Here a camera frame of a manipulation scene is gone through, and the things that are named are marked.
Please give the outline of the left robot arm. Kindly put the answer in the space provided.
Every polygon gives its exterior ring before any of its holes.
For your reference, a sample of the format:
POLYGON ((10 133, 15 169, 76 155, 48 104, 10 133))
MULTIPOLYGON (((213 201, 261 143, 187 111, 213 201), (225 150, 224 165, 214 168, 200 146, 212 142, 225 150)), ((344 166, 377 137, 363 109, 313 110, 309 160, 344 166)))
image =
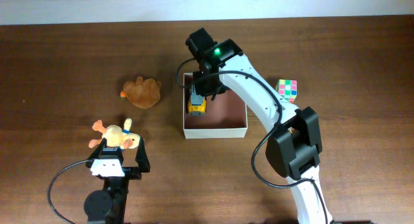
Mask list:
POLYGON ((129 182, 140 180, 151 166, 146 154, 144 139, 138 141, 136 166, 122 166, 123 150, 110 148, 103 139, 87 158, 93 176, 103 181, 103 188, 91 192, 85 199, 83 209, 88 223, 123 224, 129 182))

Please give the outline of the white box pink interior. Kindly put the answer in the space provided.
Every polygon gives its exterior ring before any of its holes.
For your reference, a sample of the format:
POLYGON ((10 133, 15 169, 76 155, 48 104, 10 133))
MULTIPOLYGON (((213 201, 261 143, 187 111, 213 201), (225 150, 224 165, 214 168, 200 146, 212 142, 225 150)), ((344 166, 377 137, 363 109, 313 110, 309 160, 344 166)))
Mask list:
POLYGON ((190 93, 182 92, 182 128, 186 139, 243 138, 248 130, 246 104, 233 92, 226 91, 206 99, 206 113, 188 113, 190 93))

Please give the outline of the yellow grey toy truck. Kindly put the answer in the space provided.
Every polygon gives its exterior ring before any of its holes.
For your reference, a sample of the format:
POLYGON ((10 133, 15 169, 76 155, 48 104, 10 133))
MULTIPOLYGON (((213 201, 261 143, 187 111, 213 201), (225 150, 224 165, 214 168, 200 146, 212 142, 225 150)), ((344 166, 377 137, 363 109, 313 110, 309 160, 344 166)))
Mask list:
POLYGON ((188 99, 188 113, 190 115, 205 115, 206 114, 206 99, 205 97, 198 95, 195 86, 192 85, 189 90, 188 99))

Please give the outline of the colourful puzzle cube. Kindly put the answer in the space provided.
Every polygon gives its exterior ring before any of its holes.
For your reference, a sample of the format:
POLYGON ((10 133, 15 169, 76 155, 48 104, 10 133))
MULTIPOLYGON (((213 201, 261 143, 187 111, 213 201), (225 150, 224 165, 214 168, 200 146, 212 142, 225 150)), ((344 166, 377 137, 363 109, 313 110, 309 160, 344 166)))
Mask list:
POLYGON ((279 79, 276 91, 285 100, 293 103, 298 95, 298 83, 296 80, 279 79))

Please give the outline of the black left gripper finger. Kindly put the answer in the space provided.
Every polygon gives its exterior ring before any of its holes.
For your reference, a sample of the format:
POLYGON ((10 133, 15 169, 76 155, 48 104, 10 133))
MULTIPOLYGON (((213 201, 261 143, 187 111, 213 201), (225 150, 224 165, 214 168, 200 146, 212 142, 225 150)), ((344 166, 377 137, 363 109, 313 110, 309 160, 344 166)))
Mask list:
POLYGON ((107 146, 107 139, 102 139, 101 143, 96 147, 96 149, 90 154, 90 156, 87 158, 87 162, 85 163, 85 166, 87 168, 90 168, 93 165, 93 161, 95 159, 98 159, 102 150, 106 148, 107 146))
POLYGON ((138 164, 138 168, 141 173, 149 173, 151 170, 151 165, 149 163, 149 159, 147 157, 146 149, 145 149, 145 141, 143 138, 140 138, 138 143, 135 161, 138 164))

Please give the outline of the brown plush toy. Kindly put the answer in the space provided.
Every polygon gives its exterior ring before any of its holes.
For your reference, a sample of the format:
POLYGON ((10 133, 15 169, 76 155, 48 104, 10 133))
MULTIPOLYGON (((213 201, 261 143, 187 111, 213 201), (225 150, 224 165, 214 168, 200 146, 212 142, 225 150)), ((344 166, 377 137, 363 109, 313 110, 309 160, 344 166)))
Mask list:
POLYGON ((161 86, 161 81, 153 78, 143 79, 138 76, 135 82, 127 81, 124 84, 120 97, 128 99, 140 109, 148 109, 160 100, 161 86))

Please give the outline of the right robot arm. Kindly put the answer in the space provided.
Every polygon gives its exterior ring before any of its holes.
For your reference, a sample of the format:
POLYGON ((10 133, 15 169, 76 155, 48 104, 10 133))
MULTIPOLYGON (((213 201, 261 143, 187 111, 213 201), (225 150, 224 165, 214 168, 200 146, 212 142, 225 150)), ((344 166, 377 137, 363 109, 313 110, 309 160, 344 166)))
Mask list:
POLYGON ((273 188, 291 190, 299 223, 334 223, 321 191, 322 143, 315 110, 300 109, 281 96, 232 39, 219 43, 200 28, 189 35, 186 46, 199 64, 190 84, 195 93, 215 98, 233 91, 266 129, 250 160, 257 178, 273 188), (285 185, 271 183, 258 172, 256 155, 262 146, 269 165, 287 180, 285 185))

